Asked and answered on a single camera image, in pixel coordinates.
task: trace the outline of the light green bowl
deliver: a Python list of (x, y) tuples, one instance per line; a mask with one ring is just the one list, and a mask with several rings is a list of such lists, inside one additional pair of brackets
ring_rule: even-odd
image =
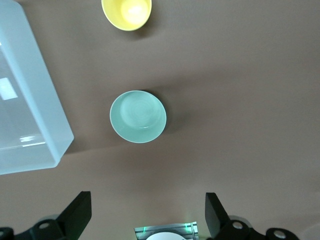
[(114, 100), (110, 121), (120, 137), (143, 144), (159, 137), (165, 129), (167, 115), (158, 98), (146, 91), (134, 90)]

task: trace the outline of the yellow bowl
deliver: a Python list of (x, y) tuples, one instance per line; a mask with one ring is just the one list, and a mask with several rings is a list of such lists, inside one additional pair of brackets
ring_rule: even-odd
[(152, 0), (101, 0), (101, 4), (110, 23), (118, 29), (133, 31), (147, 22)]

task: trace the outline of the translucent plastic container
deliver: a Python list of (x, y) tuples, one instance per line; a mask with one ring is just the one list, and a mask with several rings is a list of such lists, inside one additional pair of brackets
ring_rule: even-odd
[(73, 139), (22, 7), (0, 0), (0, 175), (53, 168)]

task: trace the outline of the bowl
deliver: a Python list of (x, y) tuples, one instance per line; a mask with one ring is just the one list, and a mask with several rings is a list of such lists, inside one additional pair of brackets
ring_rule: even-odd
[(109, 22), (124, 31), (141, 28), (152, 8), (152, 0), (101, 0), (101, 4)]
[(110, 122), (123, 139), (137, 144), (150, 142), (163, 132), (166, 110), (149, 92), (134, 90), (118, 96), (110, 109)]

